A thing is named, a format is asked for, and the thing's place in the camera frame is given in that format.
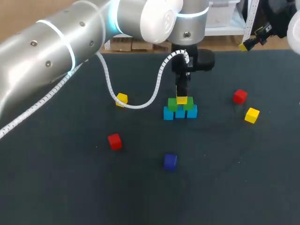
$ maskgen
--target stacked blocks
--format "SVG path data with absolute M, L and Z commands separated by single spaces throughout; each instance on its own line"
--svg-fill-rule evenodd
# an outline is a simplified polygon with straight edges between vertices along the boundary
M 193 97 L 176 97 L 168 99 L 168 106 L 164 107 L 164 120 L 173 120 L 174 112 L 175 118 L 184 119 L 187 118 L 197 118 L 198 108 L 194 105 Z
M 245 121 L 250 123 L 255 123 L 259 115 L 259 111 L 253 108 L 250 108 L 245 116 Z
M 169 171 L 175 171 L 177 165 L 177 156 L 174 154 L 166 154 L 164 168 Z
M 122 148 L 122 141 L 118 134 L 108 136 L 108 142 L 109 142 L 109 145 L 111 146 L 111 149 L 114 151 Z
M 188 112 L 187 112 L 187 118 L 196 119 L 197 118 L 197 114 L 198 114 L 197 105 L 193 105 L 193 109 L 192 110 L 188 110 Z
M 175 112 L 175 118 L 184 119 L 185 117 L 186 117 L 186 111 L 183 109 L 183 105 L 179 105 L 177 112 Z
M 247 99 L 248 93 L 243 90 L 237 90 L 233 96 L 233 101 L 236 104 L 243 104 Z
M 123 102 L 123 103 L 125 103 L 125 104 L 127 104 L 127 102 L 128 102 L 128 97 L 127 97 L 127 95 L 125 95 L 125 94 L 119 93 L 119 94 L 117 95 L 117 98 L 118 98 L 118 100 L 120 100 L 121 102 Z M 120 107 L 124 107 L 124 106 L 120 105 L 120 104 L 117 103 L 117 102 L 116 102 L 116 105 L 117 105 L 117 106 L 120 106 Z
M 174 112 L 169 111 L 168 107 L 164 107 L 164 120 L 173 120 Z

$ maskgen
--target dark gray table surface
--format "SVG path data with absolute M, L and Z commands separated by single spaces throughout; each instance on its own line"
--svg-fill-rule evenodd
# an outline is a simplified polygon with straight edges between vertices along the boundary
M 151 97 L 165 54 L 105 55 L 116 93 Z M 115 106 L 91 59 L 43 108 L 0 141 L 1 225 L 298 225 L 300 56 L 218 52 L 193 74 L 198 119 L 163 121 L 170 65 L 154 103 Z M 235 107 L 237 89 L 247 103 Z M 255 124 L 243 117 L 260 110 Z M 107 136 L 119 133 L 122 152 Z M 178 155 L 176 172 L 162 167 Z

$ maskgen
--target white cable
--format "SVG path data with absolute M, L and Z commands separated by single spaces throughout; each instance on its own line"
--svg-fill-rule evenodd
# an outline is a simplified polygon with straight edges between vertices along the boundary
M 77 66 L 74 70 L 68 72 L 67 75 L 51 91 L 49 91 L 48 94 L 45 95 L 45 97 L 43 97 L 32 107 L 30 107 L 28 110 L 23 112 L 20 116 L 18 116 L 16 119 L 14 119 L 12 122 L 7 124 L 4 128 L 2 128 L 0 130 L 0 140 L 5 135 L 7 135 L 10 131 L 12 131 L 16 126 L 22 123 L 25 119 L 31 116 L 36 110 L 42 107 L 47 101 L 49 101 L 61 89 L 61 87 L 64 86 L 64 84 L 71 78 L 71 76 L 74 75 L 74 73 L 80 68 L 81 65 Z
M 154 101 L 154 99 L 156 98 L 156 96 L 158 94 L 158 89 L 159 89 L 159 86 L 160 86 L 161 76 L 162 76 L 162 73 L 164 71 L 164 68 L 165 68 L 166 64 L 174 56 L 179 55 L 179 54 L 183 54 L 186 63 L 187 64 L 189 63 L 188 53 L 184 50 L 177 50 L 177 51 L 171 53 L 170 55 L 168 55 L 168 57 L 164 60 L 164 62 L 160 66 L 160 69 L 159 69 L 159 72 L 158 72 L 158 75 L 157 75 L 156 86 L 155 86 L 154 93 L 153 93 L 152 97 L 145 104 L 134 106 L 134 105 L 127 105 L 127 104 L 125 104 L 125 103 L 123 103 L 123 102 L 121 102 L 120 100 L 117 99 L 117 97 L 115 96 L 115 94 L 113 92 L 113 88 L 112 88 L 112 85 L 111 85 L 111 82 L 110 82 L 107 64 L 106 64 L 103 56 L 99 52 L 96 53 L 96 55 L 99 57 L 102 65 L 103 65 L 103 69 L 104 69 L 105 77 L 106 77 L 106 82 L 107 82 L 107 87 L 109 89 L 109 93 L 111 94 L 112 98 L 117 103 L 119 103 L 120 105 L 122 105 L 126 108 L 130 108 L 130 109 L 142 109 L 142 108 L 145 108 L 145 107 L 149 106 Z M 35 111 L 37 111 L 40 107 L 42 107 L 46 102 L 48 102 L 62 88 L 62 86 L 64 86 L 65 83 L 76 73 L 76 71 L 81 67 L 81 65 L 77 66 L 74 70 L 68 72 L 67 75 L 48 94 L 46 94 L 41 100 L 39 100 L 37 103 L 35 103 L 32 107 L 30 107 L 25 112 L 23 112 L 20 116 L 18 116 L 12 122 L 7 124 L 4 128 L 0 129 L 0 140 L 5 135 L 7 135 L 10 131 L 12 131 L 16 126 L 18 126 L 20 123 L 22 123 L 25 119 L 30 117 Z
M 120 100 L 118 100 L 118 98 L 116 97 L 116 95 L 114 94 L 113 92 L 113 88 L 112 88 L 112 84 L 111 84 L 111 81 L 110 81 L 110 78 L 109 78 L 109 73 L 108 73 L 108 68 L 107 68 L 107 64 L 103 58 L 103 56 L 97 52 L 96 55 L 99 57 L 101 63 L 102 63 L 102 66 L 103 66 L 103 69 L 104 69 L 104 73 L 105 73 L 105 77 L 106 77 L 106 83 L 107 83 L 107 87 L 108 87 L 108 90 L 109 90 L 109 93 L 110 95 L 112 96 L 112 98 L 118 103 L 120 104 L 121 106 L 125 107 L 125 108 L 129 108 L 129 109 L 143 109 L 147 106 L 149 106 L 153 101 L 154 99 L 156 98 L 156 95 L 158 94 L 158 89 L 159 89 L 159 86 L 160 86 L 160 81 L 161 81 L 161 76 L 163 74 L 163 71 L 164 71 L 164 68 L 166 66 L 166 64 L 176 55 L 179 55 L 179 54 L 182 54 L 184 55 L 184 59 L 186 61 L 186 63 L 188 64 L 189 63 L 189 56 L 188 56 L 188 53 L 184 50 L 177 50 L 173 53 L 171 53 L 170 55 L 168 55 L 166 57 L 166 59 L 163 61 L 162 65 L 160 66 L 159 68 L 159 72 L 158 72 L 158 75 L 157 75 L 157 81 L 156 81 L 156 85 L 155 85 L 155 89 L 154 89 L 154 93 L 152 95 L 152 97 L 150 98 L 150 100 L 148 102 L 146 102 L 145 104 L 143 105 L 127 105 L 123 102 L 121 102 Z

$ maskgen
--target white shelf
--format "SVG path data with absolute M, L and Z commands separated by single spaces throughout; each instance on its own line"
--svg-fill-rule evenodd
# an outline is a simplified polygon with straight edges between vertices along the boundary
M 213 27 L 205 29 L 205 36 L 221 36 L 221 35 L 244 35 L 246 23 L 235 8 L 230 25 L 227 27 Z M 115 38 L 131 38 L 126 34 L 119 34 L 114 36 Z

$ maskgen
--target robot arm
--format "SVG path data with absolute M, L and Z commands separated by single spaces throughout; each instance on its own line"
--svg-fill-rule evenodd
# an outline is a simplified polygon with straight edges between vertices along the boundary
M 300 54 L 300 0 L 261 0 L 261 6 L 268 22 L 255 31 L 255 38 L 241 44 L 240 49 L 250 51 L 256 44 L 264 45 L 269 37 L 276 35 L 287 37 L 290 47 Z
M 165 41 L 182 5 L 183 0 L 81 0 L 10 37 L 0 44 L 0 121 L 22 113 L 32 104 L 28 97 L 117 34 Z

